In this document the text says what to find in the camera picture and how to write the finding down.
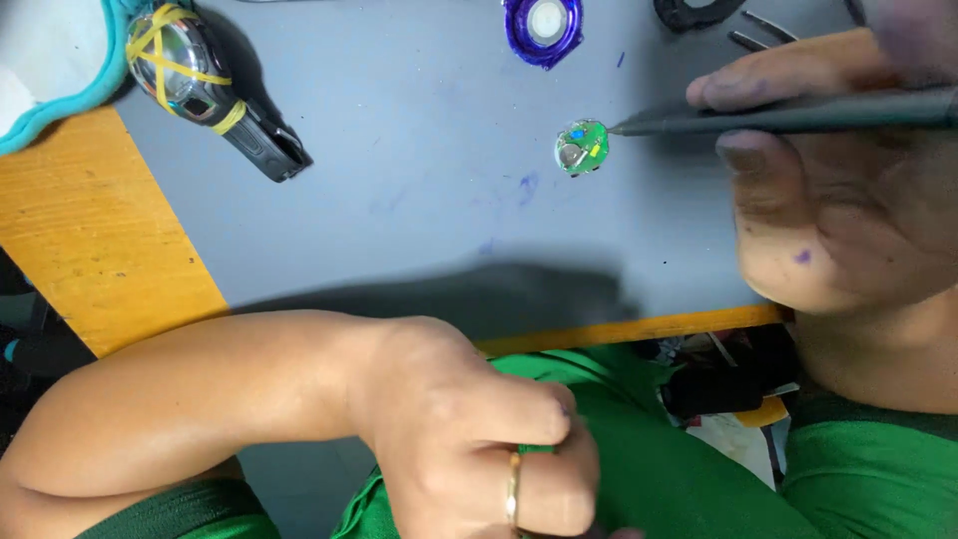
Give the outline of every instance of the purple watch part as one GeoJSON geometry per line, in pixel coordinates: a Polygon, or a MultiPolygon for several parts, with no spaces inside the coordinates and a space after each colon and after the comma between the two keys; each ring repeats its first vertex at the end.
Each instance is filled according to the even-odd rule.
{"type": "Polygon", "coordinates": [[[582,0],[559,0],[565,7],[568,25],[562,38],[552,45],[539,45],[529,34],[529,11],[536,0],[502,0],[506,9],[506,37],[513,52],[526,63],[552,69],[582,43],[582,0]]]}

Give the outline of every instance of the hand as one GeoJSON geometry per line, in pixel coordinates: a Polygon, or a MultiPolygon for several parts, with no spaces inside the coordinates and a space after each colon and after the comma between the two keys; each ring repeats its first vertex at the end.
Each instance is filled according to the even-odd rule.
{"type": "Polygon", "coordinates": [[[511,538],[506,518],[510,454],[523,456],[517,525],[576,536],[592,524],[595,444],[562,385],[498,373],[451,326],[403,322],[349,394],[360,437],[376,454],[402,537],[511,538]]]}
{"type": "MultiPolygon", "coordinates": [[[[922,17],[944,2],[878,4],[884,11],[870,20],[880,39],[857,30],[750,55],[692,82],[689,103],[731,111],[958,80],[958,57],[943,57],[934,40],[941,34],[928,28],[945,14],[922,17]]],[[[958,282],[955,134],[741,131],[723,135],[718,151],[735,173],[741,272],[758,293],[801,312],[834,314],[918,303],[958,282]]]]}

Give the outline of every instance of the green shirt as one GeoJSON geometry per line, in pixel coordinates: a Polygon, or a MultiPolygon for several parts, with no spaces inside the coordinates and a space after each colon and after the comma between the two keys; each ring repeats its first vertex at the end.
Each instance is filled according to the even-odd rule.
{"type": "MultiPolygon", "coordinates": [[[[596,520],[605,529],[638,527],[652,539],[958,537],[956,416],[892,412],[838,398],[810,403],[793,418],[788,475],[776,493],[737,462],[673,427],[657,398],[672,371],[641,361],[627,346],[509,356],[492,364],[566,384],[575,393],[599,446],[603,476],[596,520]]],[[[145,529],[145,508],[151,522],[166,514],[171,523],[183,523],[196,502],[177,497],[196,489],[221,491],[224,497],[248,491],[240,481],[186,485],[118,513],[80,539],[279,537],[262,508],[249,505],[242,515],[221,518],[208,510],[211,519],[195,518],[188,532],[167,526],[178,535],[138,531],[145,529]],[[261,520],[236,520],[241,517],[261,520]],[[224,525],[230,519],[233,531],[224,525]]],[[[216,498],[207,492],[204,499],[216,498]]],[[[378,469],[332,537],[399,537],[378,469]]]]}

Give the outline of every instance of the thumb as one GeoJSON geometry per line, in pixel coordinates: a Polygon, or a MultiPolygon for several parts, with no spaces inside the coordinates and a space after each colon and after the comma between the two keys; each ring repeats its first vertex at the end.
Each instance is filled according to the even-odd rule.
{"type": "Polygon", "coordinates": [[[798,152],[784,139],[759,131],[723,134],[718,155],[732,171],[740,235],[772,234],[813,221],[798,152]]]}

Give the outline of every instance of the purple ink stain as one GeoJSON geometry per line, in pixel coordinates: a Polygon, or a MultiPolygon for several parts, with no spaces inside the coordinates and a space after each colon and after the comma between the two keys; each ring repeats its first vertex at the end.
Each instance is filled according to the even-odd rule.
{"type": "Polygon", "coordinates": [[[522,181],[519,182],[519,206],[524,207],[529,205],[529,202],[533,201],[533,198],[536,196],[536,189],[538,189],[539,177],[535,172],[531,172],[522,177],[522,181]]]}
{"type": "Polygon", "coordinates": [[[492,254],[492,248],[495,245],[495,238],[489,238],[487,242],[479,246],[479,254],[489,256],[492,254]]]}
{"type": "Polygon", "coordinates": [[[807,264],[811,262],[811,251],[805,249],[801,254],[794,257],[796,264],[807,264]]]}

